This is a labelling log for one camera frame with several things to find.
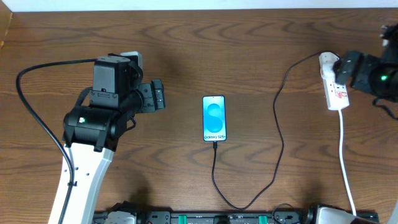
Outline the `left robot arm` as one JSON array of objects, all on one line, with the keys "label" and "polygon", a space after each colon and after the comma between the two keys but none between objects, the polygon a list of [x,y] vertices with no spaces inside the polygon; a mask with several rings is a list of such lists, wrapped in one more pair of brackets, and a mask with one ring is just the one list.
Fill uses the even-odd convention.
[{"label": "left robot arm", "polygon": [[62,174],[49,223],[91,223],[105,173],[119,138],[139,113],[165,108],[160,80],[143,83],[139,52],[95,60],[93,85],[84,89],[63,120]]}]

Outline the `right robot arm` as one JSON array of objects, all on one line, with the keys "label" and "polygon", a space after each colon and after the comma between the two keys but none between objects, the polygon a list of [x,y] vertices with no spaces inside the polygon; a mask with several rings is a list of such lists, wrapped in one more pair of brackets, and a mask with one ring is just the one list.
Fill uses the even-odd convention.
[{"label": "right robot arm", "polygon": [[308,210],[306,223],[376,223],[375,215],[365,214],[361,217],[354,205],[344,161],[342,110],[349,106],[346,82],[350,80],[351,88],[374,96],[373,106],[384,110],[392,119],[397,119],[387,106],[378,104],[381,100],[397,102],[397,25],[383,26],[381,39],[384,52],[380,57],[355,50],[347,51],[342,57],[333,52],[318,54],[327,107],[337,111],[339,116],[338,158],[351,212],[318,204]]}]

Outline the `blue screen smartphone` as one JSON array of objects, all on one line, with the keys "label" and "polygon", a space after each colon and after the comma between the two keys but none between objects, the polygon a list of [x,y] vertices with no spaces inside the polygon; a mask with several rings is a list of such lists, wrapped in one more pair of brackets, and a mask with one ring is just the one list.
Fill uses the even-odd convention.
[{"label": "blue screen smartphone", "polygon": [[203,140],[206,142],[227,140],[225,97],[204,96],[202,108]]}]

